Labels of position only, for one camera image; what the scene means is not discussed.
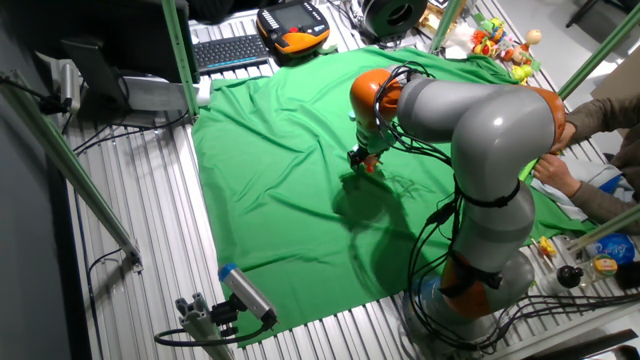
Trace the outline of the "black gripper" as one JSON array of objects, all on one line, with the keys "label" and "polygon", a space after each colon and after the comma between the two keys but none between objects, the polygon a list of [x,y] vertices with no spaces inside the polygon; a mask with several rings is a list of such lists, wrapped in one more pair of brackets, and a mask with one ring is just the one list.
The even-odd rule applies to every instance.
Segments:
[{"label": "black gripper", "polygon": [[369,155],[373,155],[373,167],[382,165],[381,154],[389,150],[396,140],[388,131],[358,131],[356,133],[357,147],[347,153],[349,166],[355,173],[360,171],[361,165]]}]

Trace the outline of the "person left hand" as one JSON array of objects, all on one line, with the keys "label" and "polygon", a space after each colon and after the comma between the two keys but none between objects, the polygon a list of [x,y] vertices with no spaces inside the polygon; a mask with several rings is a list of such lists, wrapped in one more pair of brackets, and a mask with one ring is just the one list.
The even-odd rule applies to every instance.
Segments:
[{"label": "person left hand", "polygon": [[566,163],[551,154],[545,154],[538,160],[533,176],[569,198],[573,197],[582,186],[582,182],[571,175]]}]

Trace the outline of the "person right hand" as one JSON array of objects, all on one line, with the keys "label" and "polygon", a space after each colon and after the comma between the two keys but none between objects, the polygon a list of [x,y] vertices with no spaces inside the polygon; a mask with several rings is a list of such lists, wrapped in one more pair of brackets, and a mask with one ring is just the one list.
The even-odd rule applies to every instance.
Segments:
[{"label": "person right hand", "polygon": [[561,153],[571,143],[575,133],[576,133],[576,127],[572,123],[567,122],[565,124],[562,135],[551,147],[551,149],[549,150],[549,153],[550,154]]}]

